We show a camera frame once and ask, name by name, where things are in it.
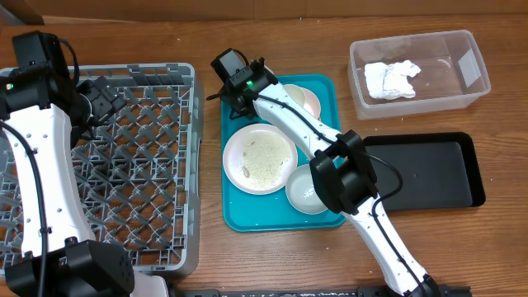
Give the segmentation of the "pale green cup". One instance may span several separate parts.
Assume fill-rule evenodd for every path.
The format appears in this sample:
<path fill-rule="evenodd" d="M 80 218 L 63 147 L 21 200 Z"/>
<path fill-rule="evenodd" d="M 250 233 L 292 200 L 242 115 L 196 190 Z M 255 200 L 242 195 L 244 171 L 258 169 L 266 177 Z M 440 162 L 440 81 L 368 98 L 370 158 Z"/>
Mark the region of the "pale green cup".
<path fill-rule="evenodd" d="M 300 106 L 304 106 L 305 103 L 305 94 L 301 87 L 298 87 L 294 84 L 284 85 L 284 89 L 289 94 L 290 97 Z"/>

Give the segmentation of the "large pink dinner plate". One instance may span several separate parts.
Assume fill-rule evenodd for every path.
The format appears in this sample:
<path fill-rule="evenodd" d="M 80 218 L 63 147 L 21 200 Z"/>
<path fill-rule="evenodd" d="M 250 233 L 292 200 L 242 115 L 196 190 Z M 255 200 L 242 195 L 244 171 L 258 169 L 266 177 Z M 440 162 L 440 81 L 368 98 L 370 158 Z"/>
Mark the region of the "large pink dinner plate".
<path fill-rule="evenodd" d="M 247 125 L 227 141 L 222 166 L 239 190 L 252 195 L 271 194 L 283 188 L 297 168 L 297 148 L 274 125 Z"/>

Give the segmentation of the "white paper napkin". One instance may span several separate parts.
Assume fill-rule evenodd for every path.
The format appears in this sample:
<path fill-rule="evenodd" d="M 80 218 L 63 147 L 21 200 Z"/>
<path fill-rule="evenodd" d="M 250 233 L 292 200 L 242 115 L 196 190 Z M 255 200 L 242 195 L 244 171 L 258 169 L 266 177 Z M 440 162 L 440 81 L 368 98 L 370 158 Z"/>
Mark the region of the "white paper napkin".
<path fill-rule="evenodd" d="M 369 95 L 373 99 L 384 100 L 414 98 L 416 92 L 408 79 L 415 78 L 421 71 L 410 60 L 394 64 L 382 62 L 366 64 L 364 75 Z"/>

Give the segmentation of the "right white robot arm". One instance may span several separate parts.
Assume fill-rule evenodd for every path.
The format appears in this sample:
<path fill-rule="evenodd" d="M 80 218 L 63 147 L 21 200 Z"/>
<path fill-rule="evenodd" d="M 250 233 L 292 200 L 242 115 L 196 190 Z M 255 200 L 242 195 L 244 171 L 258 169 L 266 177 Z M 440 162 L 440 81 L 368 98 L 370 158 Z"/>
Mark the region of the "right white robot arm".
<path fill-rule="evenodd" d="M 342 133 L 307 112 L 286 91 L 263 59 L 250 61 L 228 48 L 211 63 L 223 83 L 216 93 L 230 119 L 255 116 L 283 132 L 309 158 L 318 198 L 344 215 L 378 262 L 392 295 L 439 296 L 439 285 L 407 249 L 386 214 L 372 163 L 354 131 Z"/>

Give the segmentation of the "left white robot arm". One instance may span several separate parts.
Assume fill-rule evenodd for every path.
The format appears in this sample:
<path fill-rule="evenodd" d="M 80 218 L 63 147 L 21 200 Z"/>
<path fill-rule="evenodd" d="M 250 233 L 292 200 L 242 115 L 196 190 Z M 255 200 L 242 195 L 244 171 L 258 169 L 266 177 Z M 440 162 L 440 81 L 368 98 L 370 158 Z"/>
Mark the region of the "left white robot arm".
<path fill-rule="evenodd" d="M 96 240 L 80 201 L 71 151 L 125 106 L 105 78 L 81 81 L 66 40 L 32 31 L 12 40 L 17 66 L 1 79 L 1 127 L 11 145 L 24 229 L 20 263 L 5 270 L 19 296 L 167 296 L 160 276 Z"/>

